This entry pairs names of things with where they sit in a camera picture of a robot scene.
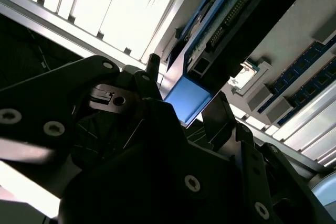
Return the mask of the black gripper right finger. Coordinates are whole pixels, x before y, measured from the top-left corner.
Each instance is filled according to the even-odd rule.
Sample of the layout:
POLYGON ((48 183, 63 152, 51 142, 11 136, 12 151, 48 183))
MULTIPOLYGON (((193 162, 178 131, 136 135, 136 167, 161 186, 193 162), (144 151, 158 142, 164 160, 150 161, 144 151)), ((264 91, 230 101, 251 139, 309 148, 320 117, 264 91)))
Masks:
POLYGON ((253 223, 328 223, 328 212, 279 148, 257 145, 223 92, 202 111, 212 150, 239 171, 244 217, 253 223))

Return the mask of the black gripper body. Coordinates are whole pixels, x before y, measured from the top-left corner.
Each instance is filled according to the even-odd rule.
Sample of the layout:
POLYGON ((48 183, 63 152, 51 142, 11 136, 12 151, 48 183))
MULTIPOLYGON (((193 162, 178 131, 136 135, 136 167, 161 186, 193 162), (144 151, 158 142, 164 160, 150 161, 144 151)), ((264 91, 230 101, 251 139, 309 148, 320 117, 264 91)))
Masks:
POLYGON ((241 175, 226 158, 182 140, 146 139, 80 173, 60 223, 245 223, 241 175))

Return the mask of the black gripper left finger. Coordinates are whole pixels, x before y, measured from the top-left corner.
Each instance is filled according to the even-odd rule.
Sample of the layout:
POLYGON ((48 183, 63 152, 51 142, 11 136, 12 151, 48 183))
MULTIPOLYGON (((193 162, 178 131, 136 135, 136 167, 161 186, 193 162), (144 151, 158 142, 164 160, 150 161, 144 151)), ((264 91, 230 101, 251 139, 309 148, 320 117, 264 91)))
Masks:
POLYGON ((206 169, 192 160, 200 150, 187 144, 172 106, 162 101, 156 75, 134 66, 124 70, 91 56, 1 90, 1 160, 6 171, 52 195, 107 195, 155 191, 204 195, 206 169), (122 146, 106 161, 76 174, 65 170, 78 121, 97 111, 112 114, 122 146))

